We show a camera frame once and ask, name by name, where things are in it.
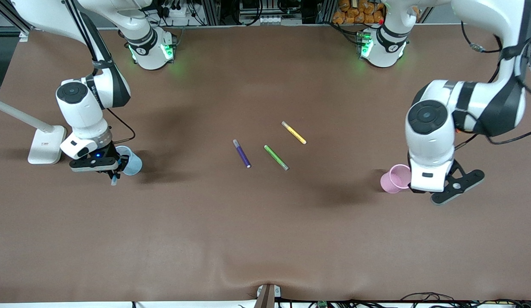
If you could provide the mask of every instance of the white stand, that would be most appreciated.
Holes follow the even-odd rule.
[[[55,164],[60,160],[60,144],[65,139],[66,129],[60,125],[48,125],[0,101],[0,110],[37,129],[31,143],[27,162],[30,164]]]

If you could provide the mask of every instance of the purple marker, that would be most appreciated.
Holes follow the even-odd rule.
[[[246,155],[244,154],[244,151],[242,150],[242,148],[238,144],[237,139],[233,139],[233,144],[234,144],[234,146],[237,149],[237,152],[238,152],[238,155],[240,156],[240,159],[242,159],[242,162],[246,165],[246,168],[252,167],[250,165],[250,162],[248,161],[248,158],[246,158]]]

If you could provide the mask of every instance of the table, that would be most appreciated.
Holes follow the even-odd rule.
[[[111,187],[66,158],[31,166],[34,130],[0,113],[0,302],[240,300],[263,283],[307,300],[531,299],[531,137],[459,150],[486,179],[443,207],[379,191],[383,170],[406,162],[416,92],[495,69],[497,56],[469,49],[459,26],[417,26],[387,69],[358,61],[329,27],[187,30],[175,64],[157,71],[134,65],[115,31],[103,37],[132,89],[115,111],[144,169]],[[89,72],[81,43],[33,32],[0,100],[65,125],[54,92]],[[508,137],[531,130],[528,105]],[[104,116],[115,139],[130,136]]]

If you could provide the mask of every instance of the pink cup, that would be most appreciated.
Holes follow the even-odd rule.
[[[381,176],[381,188],[387,193],[398,193],[403,189],[408,189],[412,180],[410,167],[406,165],[394,165],[389,172]]]

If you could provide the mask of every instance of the yellow marker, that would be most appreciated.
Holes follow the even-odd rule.
[[[297,138],[301,143],[303,144],[306,144],[307,142],[305,141],[305,139],[303,139],[302,136],[300,136],[300,134],[298,134],[297,131],[295,131],[293,128],[290,127],[290,125],[286,124],[285,121],[282,121],[282,126],[284,126],[288,131],[290,131],[290,133],[292,135],[294,135],[295,138]]]

